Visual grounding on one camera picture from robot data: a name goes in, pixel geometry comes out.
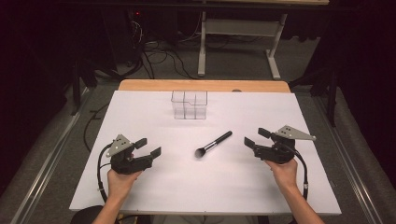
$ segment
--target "black cable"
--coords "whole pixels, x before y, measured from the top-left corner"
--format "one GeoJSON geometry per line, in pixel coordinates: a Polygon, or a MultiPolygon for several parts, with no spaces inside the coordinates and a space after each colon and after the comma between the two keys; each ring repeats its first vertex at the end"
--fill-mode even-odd
{"type": "Polygon", "coordinates": [[[226,47],[228,44],[230,43],[230,37],[225,37],[225,43],[223,43],[221,46],[219,46],[219,47],[211,47],[211,46],[209,46],[209,44],[207,44],[206,46],[208,47],[208,48],[210,48],[210,49],[222,49],[222,48],[224,48],[224,47],[226,47]]]}
{"type": "Polygon", "coordinates": [[[303,189],[303,197],[307,200],[308,198],[308,168],[306,167],[306,163],[303,159],[303,157],[301,156],[300,152],[297,151],[297,149],[289,147],[286,144],[282,144],[277,142],[277,144],[280,144],[282,147],[284,147],[285,149],[292,151],[294,153],[294,155],[301,161],[301,163],[303,164],[304,167],[304,189],[303,189]]]}
{"type": "Polygon", "coordinates": [[[151,62],[149,61],[149,57],[148,57],[148,55],[146,54],[145,51],[143,51],[143,55],[145,55],[146,61],[148,62],[149,68],[151,70],[151,78],[155,79],[154,70],[152,69],[152,65],[151,65],[151,62]]]}
{"type": "Polygon", "coordinates": [[[151,53],[150,55],[148,55],[148,57],[151,57],[152,55],[154,55],[154,54],[157,54],[157,53],[164,54],[164,55],[165,55],[165,57],[163,57],[163,59],[161,59],[159,62],[152,62],[152,61],[150,61],[150,62],[151,62],[151,64],[158,64],[158,63],[163,63],[163,62],[165,62],[165,60],[168,58],[168,53],[166,53],[166,52],[163,52],[163,51],[159,51],[159,52],[153,52],[153,53],[151,53]]]}
{"type": "Polygon", "coordinates": [[[100,152],[99,159],[98,159],[98,164],[97,164],[97,170],[96,170],[96,176],[97,176],[97,179],[98,179],[99,191],[100,191],[100,194],[102,195],[103,201],[105,201],[105,202],[107,201],[107,195],[106,195],[106,192],[105,192],[105,188],[103,187],[102,177],[100,176],[100,169],[102,167],[101,166],[102,156],[105,153],[105,151],[108,150],[111,147],[112,144],[113,143],[108,144],[100,152]]]}
{"type": "Polygon", "coordinates": [[[131,69],[130,71],[122,74],[121,76],[126,78],[126,77],[132,75],[133,73],[139,71],[140,68],[142,68],[142,65],[143,65],[143,61],[141,60],[141,58],[139,58],[139,60],[137,60],[137,62],[136,62],[136,65],[134,66],[134,68],[131,69]]]}
{"type": "Polygon", "coordinates": [[[183,77],[189,77],[189,78],[191,78],[191,79],[199,79],[198,77],[192,77],[192,76],[190,76],[189,72],[188,72],[188,71],[185,69],[185,67],[184,67],[183,60],[181,60],[180,56],[178,56],[178,54],[177,54],[174,50],[172,50],[172,49],[166,49],[165,51],[171,51],[171,52],[173,52],[173,53],[176,55],[176,57],[178,58],[178,60],[180,61],[180,63],[181,63],[181,68],[182,68],[182,70],[184,71],[184,73],[186,73],[185,76],[182,75],[182,74],[180,74],[180,73],[177,71],[177,69],[176,69],[176,61],[175,61],[175,58],[174,58],[171,54],[169,54],[169,56],[171,56],[171,57],[174,59],[175,70],[177,71],[178,74],[180,74],[180,75],[183,76],[183,77]]]}
{"type": "Polygon", "coordinates": [[[242,40],[242,39],[234,38],[235,36],[238,36],[238,35],[232,35],[229,37],[230,40],[232,40],[232,42],[235,42],[235,43],[253,43],[253,42],[259,41],[264,38],[264,36],[255,36],[251,40],[242,40]]]}
{"type": "Polygon", "coordinates": [[[158,40],[156,40],[156,41],[149,41],[149,42],[147,42],[145,45],[150,45],[150,44],[152,44],[152,43],[155,43],[157,46],[155,46],[155,47],[146,47],[146,48],[151,48],[151,49],[145,49],[145,51],[150,51],[150,50],[153,50],[153,49],[157,49],[157,48],[160,46],[160,42],[159,42],[158,40]]]}
{"type": "Polygon", "coordinates": [[[143,68],[146,70],[146,73],[148,74],[148,78],[152,79],[150,74],[149,74],[149,70],[147,69],[147,67],[143,64],[143,68]]]}
{"type": "Polygon", "coordinates": [[[110,104],[110,103],[107,103],[107,104],[103,105],[103,106],[100,107],[98,110],[92,110],[91,112],[93,112],[93,115],[92,115],[92,117],[88,120],[87,124],[85,125],[84,134],[82,135],[82,138],[83,138],[83,140],[84,140],[85,148],[87,148],[87,150],[88,150],[90,153],[91,153],[92,150],[91,150],[91,148],[88,146],[88,143],[87,143],[87,131],[88,131],[88,127],[90,126],[91,121],[93,121],[94,119],[99,119],[99,118],[96,117],[96,115],[97,115],[100,111],[102,111],[104,108],[106,108],[109,104],[110,104]]]}
{"type": "Polygon", "coordinates": [[[196,47],[196,46],[200,46],[201,45],[201,40],[200,39],[190,39],[190,40],[186,40],[183,42],[179,42],[178,44],[183,45],[183,46],[187,46],[187,47],[196,47]]]}
{"type": "Polygon", "coordinates": [[[100,166],[100,168],[102,169],[103,167],[105,167],[105,166],[107,166],[107,165],[110,165],[111,163],[109,162],[109,163],[106,163],[106,164],[103,164],[103,165],[101,165],[100,166]]]}

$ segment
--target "wooden table edge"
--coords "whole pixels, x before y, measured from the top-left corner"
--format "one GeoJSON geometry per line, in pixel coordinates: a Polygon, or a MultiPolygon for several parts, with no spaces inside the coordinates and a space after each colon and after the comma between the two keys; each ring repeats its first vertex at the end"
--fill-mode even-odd
{"type": "Polygon", "coordinates": [[[290,92],[288,83],[273,80],[125,79],[119,91],[253,91],[290,92]]]}

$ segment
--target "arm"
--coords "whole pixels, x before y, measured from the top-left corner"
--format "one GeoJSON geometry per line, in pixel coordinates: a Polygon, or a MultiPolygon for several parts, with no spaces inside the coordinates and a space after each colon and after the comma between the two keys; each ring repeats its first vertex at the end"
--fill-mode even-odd
{"type": "Polygon", "coordinates": [[[297,223],[324,223],[297,188],[297,161],[291,160],[284,164],[277,164],[272,161],[266,161],[266,163],[274,172],[275,181],[297,223]]]}
{"type": "Polygon", "coordinates": [[[141,173],[142,172],[136,172],[131,175],[119,175],[114,170],[108,171],[108,198],[101,212],[93,222],[94,224],[113,224],[115,222],[133,183],[141,173]]]}

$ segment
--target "metal rail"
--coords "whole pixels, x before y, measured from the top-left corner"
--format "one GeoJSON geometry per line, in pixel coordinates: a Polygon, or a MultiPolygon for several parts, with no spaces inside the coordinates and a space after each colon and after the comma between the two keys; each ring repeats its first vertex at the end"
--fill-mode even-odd
{"type": "Polygon", "coordinates": [[[82,108],[87,103],[91,95],[92,92],[89,91],[88,88],[85,88],[84,92],[82,93],[82,106],[79,108],[76,115],[69,120],[69,123],[62,135],[60,136],[57,144],[55,145],[55,148],[51,151],[51,153],[44,161],[44,164],[38,172],[34,183],[24,197],[14,218],[12,218],[11,224],[23,224],[29,222],[29,218],[35,211],[35,206],[38,204],[41,195],[43,194],[46,186],[50,182],[50,178],[64,153],[64,144],[67,141],[76,122],[78,121],[82,108]]]}
{"type": "Polygon", "coordinates": [[[314,100],[314,103],[317,107],[317,109],[320,111],[320,115],[323,118],[323,121],[326,123],[327,128],[329,129],[332,139],[334,143],[336,144],[337,148],[337,154],[342,160],[342,165],[346,171],[346,175],[349,179],[349,182],[356,194],[356,197],[359,200],[359,203],[361,204],[361,208],[366,215],[367,220],[369,223],[372,224],[382,224],[382,219],[380,215],[378,214],[373,201],[371,199],[371,196],[369,194],[369,191],[367,190],[366,186],[364,185],[363,181],[361,180],[361,177],[355,168],[355,165],[353,164],[353,161],[350,159],[347,149],[345,148],[340,135],[338,134],[336,128],[334,128],[330,122],[328,121],[326,117],[326,106],[325,104],[320,100],[319,97],[312,97],[314,100]]]}

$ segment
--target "table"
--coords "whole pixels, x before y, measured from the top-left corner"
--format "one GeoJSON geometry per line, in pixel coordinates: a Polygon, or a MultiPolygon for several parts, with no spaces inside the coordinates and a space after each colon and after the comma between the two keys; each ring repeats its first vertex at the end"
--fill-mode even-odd
{"type": "MultiPolygon", "coordinates": [[[[214,0],[212,2],[237,2],[237,3],[265,3],[265,4],[297,4],[297,5],[328,5],[328,0],[214,0]]],[[[202,13],[201,22],[201,47],[198,60],[198,76],[205,75],[206,34],[217,35],[255,35],[267,36],[273,38],[273,44],[270,49],[265,51],[268,64],[271,69],[273,79],[281,79],[276,66],[275,52],[282,35],[288,14],[282,14],[279,21],[240,21],[240,20],[219,20],[207,19],[206,12],[202,13]]]]}
{"type": "MultiPolygon", "coordinates": [[[[257,129],[264,124],[268,130],[276,131],[286,122],[308,133],[294,94],[287,89],[282,92],[285,85],[282,81],[123,81],[107,110],[70,209],[80,210],[103,203],[96,190],[98,154],[118,133],[122,133],[131,141],[147,137],[148,145],[134,151],[137,157],[147,155],[157,147],[163,148],[163,154],[154,161],[152,168],[139,176],[121,212],[140,215],[290,213],[271,171],[243,145],[244,136],[270,145],[270,140],[257,134],[257,129]],[[258,92],[274,90],[276,86],[278,92],[258,92]],[[158,91],[152,91],[157,87],[160,87],[158,91]],[[244,92],[227,92],[235,88],[244,92]],[[173,119],[169,90],[182,89],[209,91],[205,120],[173,119]],[[213,137],[217,138],[229,129],[233,135],[201,161],[193,157],[196,148],[203,147],[202,144],[213,141],[213,137]]],[[[304,149],[300,153],[311,167],[311,197],[308,196],[308,201],[319,214],[340,214],[313,143],[297,141],[296,147],[304,149]]],[[[302,175],[303,169],[300,169],[300,187],[302,175]]],[[[102,180],[106,180],[106,169],[102,176],[102,180]]]]}

